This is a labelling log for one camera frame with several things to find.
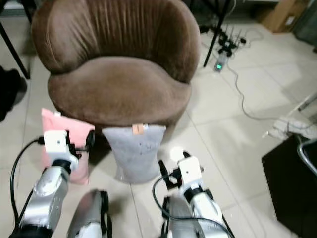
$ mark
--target chair backrest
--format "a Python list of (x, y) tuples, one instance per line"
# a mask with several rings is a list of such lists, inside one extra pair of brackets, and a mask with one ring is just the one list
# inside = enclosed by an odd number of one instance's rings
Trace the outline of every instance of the chair backrest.
[(96, 57), (128, 56), (189, 82), (199, 61), (199, 29), (180, 0), (48, 0), (33, 18), (32, 37), (52, 74)]

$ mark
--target chair seat cushion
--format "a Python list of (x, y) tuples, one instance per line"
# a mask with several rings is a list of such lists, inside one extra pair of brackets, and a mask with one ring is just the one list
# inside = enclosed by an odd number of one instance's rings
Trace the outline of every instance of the chair seat cushion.
[(51, 75), (48, 90), (66, 116), (104, 127), (168, 123), (182, 114), (191, 94), (189, 84), (132, 57), (100, 57), (70, 73)]

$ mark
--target black cable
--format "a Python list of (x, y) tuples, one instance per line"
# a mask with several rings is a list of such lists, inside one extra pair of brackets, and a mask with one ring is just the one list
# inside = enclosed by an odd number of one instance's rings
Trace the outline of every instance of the black cable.
[(287, 127), (292, 127), (292, 128), (296, 128), (296, 129), (299, 129), (299, 130), (306, 130), (310, 127), (312, 127), (313, 125), (316, 124), (316, 122), (313, 122), (311, 123), (310, 125), (307, 125), (307, 126), (304, 126), (304, 127), (297, 127), (297, 126), (294, 126), (292, 125), (289, 121), (286, 121), (286, 120), (282, 120), (281, 118), (277, 118), (277, 117), (266, 117), (266, 118), (260, 118), (260, 117), (255, 117), (251, 114), (249, 114), (245, 108), (244, 108), (244, 101), (245, 101), (245, 96), (244, 94), (241, 92), (241, 90), (239, 89), (238, 87), (238, 78), (239, 78), (239, 75), (236, 71), (234, 71), (230, 66), (229, 66), (229, 60), (227, 61), (227, 68), (230, 72), (232, 72), (234, 75), (235, 75), (235, 80), (234, 80), (234, 86), (236, 88), (236, 90), (238, 91), (239, 95), (241, 96), (241, 109), (244, 113), (244, 115), (246, 115), (247, 117), (253, 119), (253, 120), (257, 120), (257, 121), (263, 121), (263, 120), (278, 120), (278, 121), (281, 121), (281, 122), (284, 122), (284, 123), (287, 123)]
[(32, 140), (31, 142), (29, 142), (26, 146), (24, 146), (24, 148), (21, 150), (21, 152), (18, 154), (18, 156), (16, 157), (12, 170), (11, 170), (11, 176), (10, 176), (10, 196), (11, 196), (11, 205), (12, 205), (12, 209), (13, 209), (13, 213), (14, 213), (14, 220), (15, 220), (15, 225), (14, 225), (14, 229), (17, 229), (17, 227), (19, 226), (19, 214), (18, 211), (16, 209), (16, 204), (15, 204), (15, 197), (14, 197), (14, 175), (15, 175), (15, 170), (16, 170), (16, 166), (22, 156), (22, 154), (25, 152), (25, 150), (32, 145), (35, 142), (41, 143), (43, 140), (42, 137), (39, 137), (37, 139)]
[(214, 221), (212, 219), (208, 219), (208, 218), (204, 218), (204, 217), (175, 217), (173, 215), (171, 215), (169, 212), (167, 212), (159, 203), (158, 199), (157, 199), (157, 196), (156, 196), (156, 193), (155, 193), (155, 189), (156, 189), (156, 186), (158, 185), (158, 183), (160, 181), (162, 181), (163, 179), (165, 178), (168, 178), (170, 177), (171, 174), (169, 175), (164, 175), (162, 177), (160, 177), (153, 185), (152, 187), (152, 195), (153, 195), (153, 198), (154, 198), (154, 201), (155, 203), (157, 204), (157, 206), (159, 207), (159, 209), (164, 213), (164, 215), (166, 215), (168, 218), (172, 219), (172, 220), (176, 220), (176, 221), (187, 221), (187, 220), (202, 220), (202, 221), (207, 221), (207, 222), (211, 222), (215, 225), (216, 228), (220, 228), (221, 230), (223, 230), (224, 232), (226, 232), (229, 237), (231, 238), (235, 238), (234, 235), (221, 223), (217, 222), (217, 221)]

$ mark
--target robotic hand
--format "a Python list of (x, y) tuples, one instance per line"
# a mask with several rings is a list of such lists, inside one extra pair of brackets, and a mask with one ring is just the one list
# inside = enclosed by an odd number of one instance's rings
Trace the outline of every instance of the robotic hand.
[[(185, 158), (170, 174), (163, 161), (159, 161), (162, 177), (154, 184), (152, 192), (165, 219), (161, 238), (234, 238), (211, 192), (203, 190), (198, 159), (187, 152), (183, 154)], [(162, 179), (168, 190), (179, 188), (178, 196), (165, 197), (163, 207), (155, 195), (155, 187)]]
[[(69, 132), (65, 130), (45, 132), (44, 144), (52, 165), (44, 170), (41, 178), (34, 185), (10, 238), (50, 238), (52, 236), (57, 227), (62, 203), (68, 191), (69, 175), (71, 171), (77, 168), (78, 159), (81, 156), (77, 152), (90, 150), (94, 144), (94, 131), (89, 132), (86, 146), (83, 148), (75, 148), (75, 145), (70, 143)], [(96, 216), (96, 211), (89, 213), (89, 209), (99, 206), (99, 219), (94, 221), (103, 225), (104, 231), (105, 222), (102, 223), (101, 220), (103, 219), (101, 218), (107, 209), (101, 209), (101, 207), (107, 207), (107, 204), (105, 204), (107, 194), (106, 192), (95, 191), (94, 198), (95, 200), (91, 204), (86, 204), (88, 206), (86, 206), (88, 212), (86, 221)], [(75, 235), (71, 233), (68, 237), (74, 238)]]

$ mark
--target gray cloth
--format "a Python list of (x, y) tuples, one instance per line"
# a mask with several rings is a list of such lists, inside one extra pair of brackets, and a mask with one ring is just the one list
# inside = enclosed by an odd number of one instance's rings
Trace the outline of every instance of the gray cloth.
[(157, 152), (166, 126), (145, 126), (143, 134), (131, 127), (103, 129), (117, 163), (116, 178), (127, 183), (144, 183), (159, 174)]

